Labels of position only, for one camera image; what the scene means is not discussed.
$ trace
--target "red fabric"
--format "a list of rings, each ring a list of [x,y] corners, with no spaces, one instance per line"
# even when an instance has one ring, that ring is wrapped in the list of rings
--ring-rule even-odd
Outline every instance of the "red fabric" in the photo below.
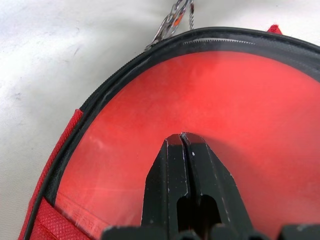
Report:
[[[272,25],[269,30],[268,30],[269,33],[274,33],[274,34],[281,34],[282,35],[282,32],[280,31],[280,28],[279,28],[279,25]]]
[[[54,147],[54,149],[53,149],[48,161],[46,162],[46,164],[44,166],[44,169],[43,169],[43,171],[41,173],[41,176],[40,176],[40,178],[38,180],[38,183],[36,184],[36,187],[34,189],[34,192],[33,192],[33,195],[31,197],[31,200],[29,202],[29,206],[28,206],[28,209],[27,209],[27,212],[26,212],[25,220],[24,220],[24,223],[23,223],[23,226],[22,226],[22,229],[21,229],[21,232],[20,232],[18,240],[22,240],[23,237],[24,237],[24,234],[25,234],[26,229],[27,229],[27,224],[28,224],[28,221],[29,221],[29,218],[30,218],[30,215],[31,215],[31,211],[32,211],[32,209],[34,207],[34,204],[35,204],[37,195],[39,193],[40,187],[44,182],[44,179],[45,179],[45,177],[46,177],[46,175],[47,175],[47,173],[49,171],[49,168],[50,168],[52,162],[54,161],[54,159],[57,156],[59,150],[61,149],[61,147],[63,146],[63,144],[65,143],[65,141],[69,137],[69,135],[71,134],[72,130],[74,129],[74,127],[76,126],[77,122],[82,117],[82,115],[83,115],[82,111],[80,111],[79,109],[75,110],[72,118],[70,119],[68,125],[66,126],[66,128],[63,131],[61,137],[59,138],[59,141],[55,145],[55,147]],[[34,225],[33,231],[38,231],[37,227],[39,227],[38,223]],[[47,233],[46,233],[46,234],[43,235],[43,237],[41,237],[41,239],[56,239],[56,238],[47,238],[47,237],[48,236],[47,236]]]
[[[79,229],[55,210],[44,198],[38,210],[32,240],[89,240]]]

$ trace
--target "metal chain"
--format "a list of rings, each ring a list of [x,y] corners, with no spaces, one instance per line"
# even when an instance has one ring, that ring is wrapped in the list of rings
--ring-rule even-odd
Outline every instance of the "metal chain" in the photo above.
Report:
[[[190,30],[194,29],[194,12],[195,12],[195,3],[194,0],[190,1],[190,14],[189,14],[189,26],[190,26]]]
[[[170,38],[176,32],[188,5],[190,8],[189,26],[190,30],[194,29],[194,0],[178,0],[172,6],[171,12],[165,17],[151,44],[145,48],[145,51],[149,50],[154,44],[160,42],[161,40]]]

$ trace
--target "red nonwoven fabric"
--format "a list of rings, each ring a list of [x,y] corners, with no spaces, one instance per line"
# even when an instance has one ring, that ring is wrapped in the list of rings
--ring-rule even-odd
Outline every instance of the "red nonwoven fabric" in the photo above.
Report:
[[[36,215],[31,240],[89,240],[44,198]]]
[[[276,25],[276,24],[272,25],[267,32],[282,35],[279,25]]]
[[[107,226],[139,225],[164,139],[192,132],[232,173],[258,231],[275,238],[283,224],[320,223],[319,103],[317,81],[262,56],[214,51],[164,61],[95,118],[56,206],[96,239]]]
[[[58,154],[59,150],[61,149],[62,145],[65,143],[65,141],[67,140],[67,138],[69,137],[69,135],[71,134],[72,130],[74,129],[74,127],[76,126],[77,122],[79,121],[79,119],[81,118],[81,116],[83,115],[82,111],[80,111],[79,109],[76,109],[72,118],[70,119],[69,123],[67,124],[65,130],[63,131],[61,137],[59,138],[57,144],[55,145],[48,161],[46,162],[43,170],[42,170],[42,173],[40,175],[40,178],[36,184],[36,187],[34,189],[34,192],[33,192],[33,195],[31,197],[31,200],[29,202],[29,206],[28,206],[28,209],[27,209],[27,212],[26,212],[26,216],[25,216],[25,220],[24,220],[24,223],[23,223],[23,226],[22,226],[22,229],[21,229],[21,232],[20,232],[20,235],[19,235],[19,238],[18,240],[22,240],[23,237],[24,237],[24,234],[26,232],[26,228],[27,228],[27,224],[28,224],[28,221],[30,219],[30,214],[31,214],[31,211],[34,207],[34,204],[35,204],[35,201],[36,201],[36,198],[37,198],[37,195],[39,193],[39,190],[40,190],[40,187],[41,185],[43,184],[44,182],[44,179],[49,171],[49,168],[52,164],[52,162],[54,161],[56,155]],[[39,226],[39,223],[35,224],[34,225],[34,228],[33,228],[33,231],[36,231],[38,232],[38,229],[37,227],[40,227]],[[48,239],[46,238],[48,233],[45,233],[44,231],[39,231],[39,233],[43,233],[43,239]]]

